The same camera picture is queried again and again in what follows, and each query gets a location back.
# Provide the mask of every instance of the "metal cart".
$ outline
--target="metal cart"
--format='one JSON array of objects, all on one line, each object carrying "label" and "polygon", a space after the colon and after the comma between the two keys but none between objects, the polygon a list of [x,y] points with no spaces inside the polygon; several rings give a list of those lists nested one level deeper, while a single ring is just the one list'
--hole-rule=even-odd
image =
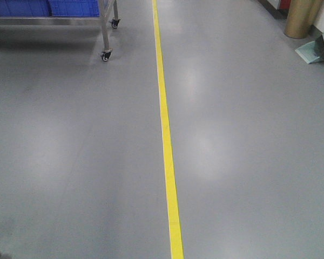
[{"label": "metal cart", "polygon": [[107,22],[114,9],[114,18],[111,21],[113,29],[118,28],[119,16],[117,0],[99,0],[99,17],[0,17],[0,25],[98,25],[102,27],[104,48],[101,54],[103,61],[108,61],[112,53],[109,46]]}]

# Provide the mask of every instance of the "blue plastic box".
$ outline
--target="blue plastic box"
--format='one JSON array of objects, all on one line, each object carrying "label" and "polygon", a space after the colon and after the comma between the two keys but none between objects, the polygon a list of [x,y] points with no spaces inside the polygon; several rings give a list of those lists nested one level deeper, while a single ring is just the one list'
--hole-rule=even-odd
[{"label": "blue plastic box", "polygon": [[97,0],[49,0],[49,3],[53,16],[99,17]]},{"label": "blue plastic box", "polygon": [[0,16],[50,16],[48,0],[0,0]]}]

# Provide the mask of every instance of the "floor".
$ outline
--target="floor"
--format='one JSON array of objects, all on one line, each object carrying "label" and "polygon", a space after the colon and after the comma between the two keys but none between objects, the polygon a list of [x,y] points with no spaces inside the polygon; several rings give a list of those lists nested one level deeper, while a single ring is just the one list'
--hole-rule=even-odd
[{"label": "floor", "polygon": [[[187,259],[324,259],[324,63],[255,0],[158,0]],[[151,0],[94,27],[0,26],[0,247],[170,255]]]}]

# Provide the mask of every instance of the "caster wheel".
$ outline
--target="caster wheel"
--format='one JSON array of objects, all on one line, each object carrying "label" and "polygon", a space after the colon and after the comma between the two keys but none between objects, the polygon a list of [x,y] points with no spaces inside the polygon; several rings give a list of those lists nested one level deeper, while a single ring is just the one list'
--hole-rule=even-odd
[{"label": "caster wheel", "polygon": [[117,29],[118,28],[118,25],[119,25],[119,22],[120,22],[120,19],[118,19],[118,20],[115,20],[114,18],[113,18],[113,20],[112,20],[112,28],[113,29]]},{"label": "caster wheel", "polygon": [[109,58],[110,58],[111,53],[112,53],[111,51],[104,51],[104,52],[102,52],[102,54],[101,54],[102,60],[104,62],[107,62],[109,60]]}]

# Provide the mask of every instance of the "yellow line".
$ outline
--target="yellow line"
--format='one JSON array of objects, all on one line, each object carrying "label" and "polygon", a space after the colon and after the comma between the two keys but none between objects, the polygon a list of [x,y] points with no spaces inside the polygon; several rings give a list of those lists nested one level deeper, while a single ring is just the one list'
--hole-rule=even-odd
[{"label": "yellow line", "polygon": [[156,59],[157,59],[157,74],[158,86],[160,93],[160,110],[163,135],[163,155],[166,178],[167,206],[168,206],[168,221],[171,243],[172,259],[184,259],[183,239],[181,236],[181,225],[179,217],[177,187],[175,182],[173,149],[171,141],[171,132],[168,116],[168,105],[166,87],[164,81],[163,55],[161,48],[161,34],[158,22],[157,0],[152,0],[153,6],[153,21],[155,29],[156,42]]}]

